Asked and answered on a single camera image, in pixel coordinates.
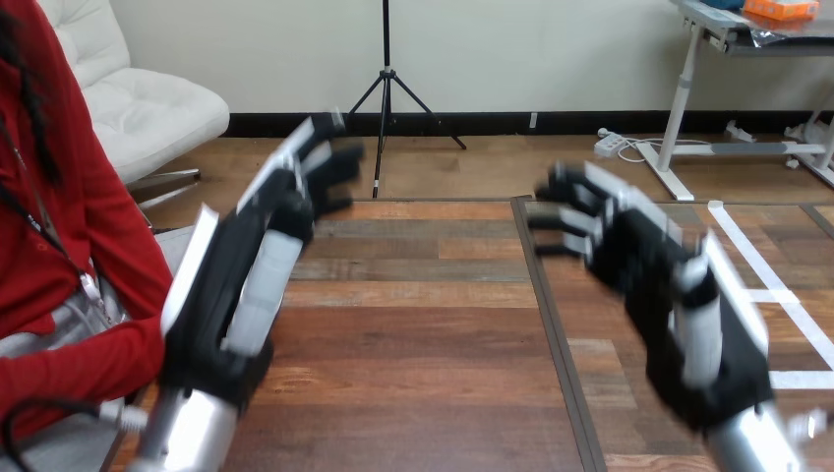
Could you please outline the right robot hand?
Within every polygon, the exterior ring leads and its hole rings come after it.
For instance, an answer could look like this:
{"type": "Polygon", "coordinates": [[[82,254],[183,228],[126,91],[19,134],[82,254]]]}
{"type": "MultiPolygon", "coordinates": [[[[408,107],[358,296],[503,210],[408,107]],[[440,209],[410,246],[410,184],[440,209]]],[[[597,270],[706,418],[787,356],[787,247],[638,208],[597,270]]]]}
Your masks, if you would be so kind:
{"type": "Polygon", "coordinates": [[[713,232],[688,245],[642,191],[592,163],[555,164],[534,195],[550,208],[529,227],[563,235],[536,253],[580,260],[621,297],[647,379],[691,430],[774,399],[766,325],[713,232]]]}

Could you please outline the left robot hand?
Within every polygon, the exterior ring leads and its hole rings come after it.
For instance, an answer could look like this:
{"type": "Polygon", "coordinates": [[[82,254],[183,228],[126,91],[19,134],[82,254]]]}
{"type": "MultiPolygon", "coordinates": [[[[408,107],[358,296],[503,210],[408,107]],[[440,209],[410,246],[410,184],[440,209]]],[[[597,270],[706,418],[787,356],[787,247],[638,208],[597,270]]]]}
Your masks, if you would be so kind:
{"type": "Polygon", "coordinates": [[[221,215],[202,206],[163,306],[162,386],[247,408],[266,375],[269,334],[316,221],[352,203],[347,194],[329,194],[359,175],[363,147],[331,146],[344,132],[337,111],[307,117],[232,210],[221,215]]]}

